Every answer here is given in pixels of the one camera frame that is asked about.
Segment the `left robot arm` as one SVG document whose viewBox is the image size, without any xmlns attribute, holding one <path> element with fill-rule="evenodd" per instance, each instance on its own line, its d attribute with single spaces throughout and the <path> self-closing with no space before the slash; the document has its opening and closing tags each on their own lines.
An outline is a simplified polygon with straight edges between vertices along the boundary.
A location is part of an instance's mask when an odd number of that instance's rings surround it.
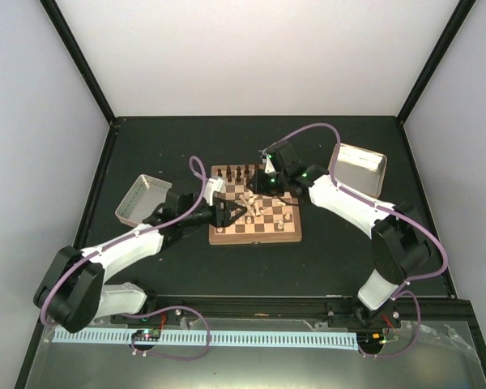
<svg viewBox="0 0 486 389">
<path fill-rule="evenodd" d="M 70 333 L 83 330 L 97 318 L 118 314 L 139 323 L 151 322 L 158 305 L 147 291 L 132 282 L 110 284 L 109 280 L 138 261 L 168 249 L 181 239 L 186 228 L 235 224 L 247 209 L 222 199 L 223 188 L 220 178 L 204 181 L 199 194 L 179 193 L 172 186 L 165 200 L 130 231 L 80 250 L 61 248 L 33 298 L 41 322 L 46 326 L 56 323 Z"/>
</svg>

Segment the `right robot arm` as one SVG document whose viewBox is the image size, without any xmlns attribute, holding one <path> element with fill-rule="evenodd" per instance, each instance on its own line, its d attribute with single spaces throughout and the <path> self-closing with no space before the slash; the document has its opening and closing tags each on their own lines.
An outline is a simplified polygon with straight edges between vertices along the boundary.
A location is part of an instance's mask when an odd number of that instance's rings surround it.
<svg viewBox="0 0 486 389">
<path fill-rule="evenodd" d="M 429 238 L 411 219 L 417 210 L 378 202 L 359 191 L 333 181 L 328 170 L 295 163 L 279 172 L 257 169 L 247 181 L 255 194 L 271 197 L 289 193 L 353 224 L 371 241 L 374 269 L 358 290 L 351 308 L 361 327 L 372 326 L 382 307 L 396 290 L 433 254 Z"/>
</svg>

